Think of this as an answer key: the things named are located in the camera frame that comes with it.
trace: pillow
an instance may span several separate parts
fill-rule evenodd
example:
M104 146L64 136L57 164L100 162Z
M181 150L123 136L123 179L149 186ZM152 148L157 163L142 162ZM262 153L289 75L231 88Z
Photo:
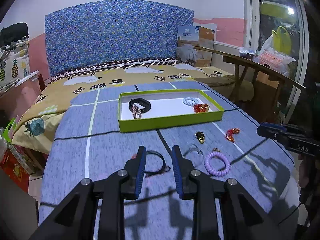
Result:
M15 46L5 46L9 51L0 49L0 96L30 74L28 39L17 41Z

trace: blue floral headboard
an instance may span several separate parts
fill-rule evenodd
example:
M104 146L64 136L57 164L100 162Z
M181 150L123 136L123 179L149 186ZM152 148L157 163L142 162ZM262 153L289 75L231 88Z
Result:
M80 4L45 16L51 76L113 60L175 57L177 27L194 11L142 0Z

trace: bedsheet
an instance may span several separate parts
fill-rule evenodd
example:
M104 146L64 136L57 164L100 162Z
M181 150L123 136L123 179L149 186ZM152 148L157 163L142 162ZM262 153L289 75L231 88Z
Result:
M120 133L117 120L118 97L122 92L157 89L200 89L224 109L222 120L197 125L173 127L133 133ZM259 124L236 105L210 87L195 81L137 84L100 89L79 95L71 102L57 129L52 150L42 180L39 221L42 223L54 206L83 178L93 181L107 178L122 169L140 145L160 152L172 168L169 155L174 145L186 152L191 144L204 154L217 147L229 159L235 160L227 175L218 178L237 179L259 205L269 212L279 200L294 167L292 156L277 142L257 135ZM230 128L240 128L235 143L225 139ZM205 134L201 145L197 131ZM199 163L197 153L187 155L194 165ZM223 164L211 162L219 169ZM147 156L146 170L157 170L162 163L153 155ZM203 164L198 169L207 173ZM126 202L124 208L126 239L191 239L193 201L182 201L177 193L156 197L175 189L173 170L145 178L139 199L154 196L150 201Z
M215 67L194 68L170 58L122 60L72 68L51 78L35 104L22 116L12 141L16 145L49 154L57 127L70 102L79 104L82 100L92 100L93 94L86 94L88 91L198 78L210 79L210 83L216 83L223 90L228 87L231 91L234 79L229 76L229 73ZM244 101L253 97L253 86L247 82L248 85L251 93L240 93Z

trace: red box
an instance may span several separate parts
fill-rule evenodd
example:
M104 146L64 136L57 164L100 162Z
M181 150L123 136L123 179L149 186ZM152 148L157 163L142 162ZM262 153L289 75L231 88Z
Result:
M9 149L6 150L4 159L0 163L0 167L24 192L28 193L29 174L24 170Z

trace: red bracelet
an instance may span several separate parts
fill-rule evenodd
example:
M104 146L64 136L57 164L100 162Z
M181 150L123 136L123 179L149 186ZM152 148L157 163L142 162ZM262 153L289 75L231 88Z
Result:
M239 128L233 128L227 131L226 133L226 139L230 142L235 142L235 139L233 138L233 134L238 134L240 133L240 129Z
M208 112L210 106L208 104L196 104L193 106L193 110L195 113L203 113L203 112Z

